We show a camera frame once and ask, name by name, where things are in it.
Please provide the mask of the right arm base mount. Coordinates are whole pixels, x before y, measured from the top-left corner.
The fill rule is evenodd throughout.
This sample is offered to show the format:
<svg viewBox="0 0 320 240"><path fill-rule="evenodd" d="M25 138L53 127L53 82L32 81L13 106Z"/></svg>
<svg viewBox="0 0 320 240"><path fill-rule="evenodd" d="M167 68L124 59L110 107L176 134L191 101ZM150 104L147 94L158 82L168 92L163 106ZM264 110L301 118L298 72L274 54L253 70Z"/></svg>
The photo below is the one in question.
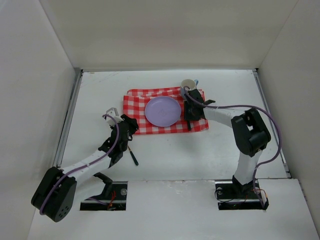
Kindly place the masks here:
<svg viewBox="0 0 320 240"><path fill-rule="evenodd" d="M216 181L214 196L217 200L218 209L221 211L231 210L267 210L269 198L266 191L260 188L259 182L244 191L238 191L232 181Z"/></svg>

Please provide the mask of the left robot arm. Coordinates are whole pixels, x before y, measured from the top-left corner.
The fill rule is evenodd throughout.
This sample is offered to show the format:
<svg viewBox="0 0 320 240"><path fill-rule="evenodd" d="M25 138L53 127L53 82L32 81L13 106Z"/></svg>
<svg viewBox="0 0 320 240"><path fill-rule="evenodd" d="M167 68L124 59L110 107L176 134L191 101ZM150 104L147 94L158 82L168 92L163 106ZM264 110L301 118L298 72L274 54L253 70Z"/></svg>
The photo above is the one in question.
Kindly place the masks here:
<svg viewBox="0 0 320 240"><path fill-rule="evenodd" d="M126 114L106 113L103 118L110 118L111 134L93 154L64 169L53 166L46 171L31 198L31 205L41 215L56 223L61 221L73 206L77 188L92 177L100 179L105 190L111 188L112 180L102 171L113 167L123 157L139 125L135 118Z"/></svg>

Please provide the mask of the gold fork green handle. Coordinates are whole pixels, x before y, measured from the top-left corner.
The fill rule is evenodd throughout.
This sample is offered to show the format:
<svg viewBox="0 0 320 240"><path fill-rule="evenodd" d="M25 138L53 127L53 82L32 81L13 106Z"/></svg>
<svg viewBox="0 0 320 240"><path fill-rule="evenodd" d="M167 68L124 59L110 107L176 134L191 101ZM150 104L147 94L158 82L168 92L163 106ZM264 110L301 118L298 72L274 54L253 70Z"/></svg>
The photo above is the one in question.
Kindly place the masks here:
<svg viewBox="0 0 320 240"><path fill-rule="evenodd" d="M132 157L132 160L133 160L134 164L135 164L136 166L138 166L138 165L139 165L139 162L138 162L138 160L136 159L133 151L131 150L130 147L128 147L128 149L129 149L129 153L130 153L130 155L131 155L131 157Z"/></svg>

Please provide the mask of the red white checkered cloth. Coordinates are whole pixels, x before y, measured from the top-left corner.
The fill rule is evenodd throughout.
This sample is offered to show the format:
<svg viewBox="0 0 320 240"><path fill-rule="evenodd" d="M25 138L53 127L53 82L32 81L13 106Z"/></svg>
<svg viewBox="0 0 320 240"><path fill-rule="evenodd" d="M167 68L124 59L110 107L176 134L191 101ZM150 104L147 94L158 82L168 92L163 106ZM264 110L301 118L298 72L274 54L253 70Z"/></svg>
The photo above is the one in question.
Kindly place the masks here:
<svg viewBox="0 0 320 240"><path fill-rule="evenodd" d="M180 119L171 126L155 126L145 116L147 103L155 97L170 97L176 100L181 107ZM123 113L137 120L137 135L188 133L188 124L184 120L184 100L180 87L165 87L153 89L130 89L123 96Z"/></svg>

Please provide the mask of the light blue mug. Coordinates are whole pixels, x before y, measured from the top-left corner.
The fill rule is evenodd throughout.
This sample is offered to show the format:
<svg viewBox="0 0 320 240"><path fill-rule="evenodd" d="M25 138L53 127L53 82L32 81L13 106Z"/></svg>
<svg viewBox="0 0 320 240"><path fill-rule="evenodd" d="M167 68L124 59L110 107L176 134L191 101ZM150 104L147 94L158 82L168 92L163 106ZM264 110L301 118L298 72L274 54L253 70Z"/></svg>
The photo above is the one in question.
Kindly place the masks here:
<svg viewBox="0 0 320 240"><path fill-rule="evenodd" d="M197 88L199 81L197 79L184 79L180 84L180 95L186 100L186 91L192 91Z"/></svg>

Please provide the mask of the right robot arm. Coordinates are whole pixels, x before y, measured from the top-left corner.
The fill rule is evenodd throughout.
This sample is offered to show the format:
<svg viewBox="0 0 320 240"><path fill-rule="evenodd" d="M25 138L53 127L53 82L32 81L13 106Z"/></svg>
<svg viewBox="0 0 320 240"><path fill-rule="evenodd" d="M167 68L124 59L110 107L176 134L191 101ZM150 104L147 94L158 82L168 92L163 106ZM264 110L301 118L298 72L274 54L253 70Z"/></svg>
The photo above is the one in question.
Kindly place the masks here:
<svg viewBox="0 0 320 240"><path fill-rule="evenodd" d="M256 165L271 141L271 134L259 109L249 105L247 110L239 110L238 105L216 106L214 100L204 101L197 89L190 90L187 86L182 92L193 118L214 121L232 129L240 152L237 169L232 176L233 190L239 195L253 190Z"/></svg>

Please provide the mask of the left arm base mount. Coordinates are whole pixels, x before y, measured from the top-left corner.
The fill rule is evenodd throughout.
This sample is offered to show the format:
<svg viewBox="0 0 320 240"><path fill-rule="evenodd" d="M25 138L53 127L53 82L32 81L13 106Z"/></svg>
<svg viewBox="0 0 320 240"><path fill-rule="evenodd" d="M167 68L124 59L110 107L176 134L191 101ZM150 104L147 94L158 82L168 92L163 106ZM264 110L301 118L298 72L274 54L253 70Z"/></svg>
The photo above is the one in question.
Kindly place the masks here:
<svg viewBox="0 0 320 240"><path fill-rule="evenodd" d="M98 195L90 196L80 203L80 211L125 211L127 207L128 182L113 181L101 172L93 176L98 184L103 184Z"/></svg>

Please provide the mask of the gold knife green handle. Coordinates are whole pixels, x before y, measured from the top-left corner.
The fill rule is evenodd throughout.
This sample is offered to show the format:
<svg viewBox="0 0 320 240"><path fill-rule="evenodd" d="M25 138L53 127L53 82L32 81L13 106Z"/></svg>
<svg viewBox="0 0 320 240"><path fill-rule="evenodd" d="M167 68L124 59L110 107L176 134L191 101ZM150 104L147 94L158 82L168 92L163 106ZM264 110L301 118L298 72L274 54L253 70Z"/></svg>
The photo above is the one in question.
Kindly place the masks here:
<svg viewBox="0 0 320 240"><path fill-rule="evenodd" d="M189 120L187 120L186 122L187 122L187 129L188 129L188 131L191 131L191 130L192 130L191 122L190 122Z"/></svg>

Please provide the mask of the purple plate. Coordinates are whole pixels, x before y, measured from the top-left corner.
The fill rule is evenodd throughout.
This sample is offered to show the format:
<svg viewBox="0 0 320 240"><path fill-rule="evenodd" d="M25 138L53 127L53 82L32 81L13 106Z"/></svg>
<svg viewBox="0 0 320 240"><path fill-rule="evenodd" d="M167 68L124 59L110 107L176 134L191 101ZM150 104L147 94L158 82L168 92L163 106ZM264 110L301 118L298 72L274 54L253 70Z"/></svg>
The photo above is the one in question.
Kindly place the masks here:
<svg viewBox="0 0 320 240"><path fill-rule="evenodd" d="M146 119L156 127L169 127L180 120L182 109L180 104L168 96L151 99L145 106Z"/></svg>

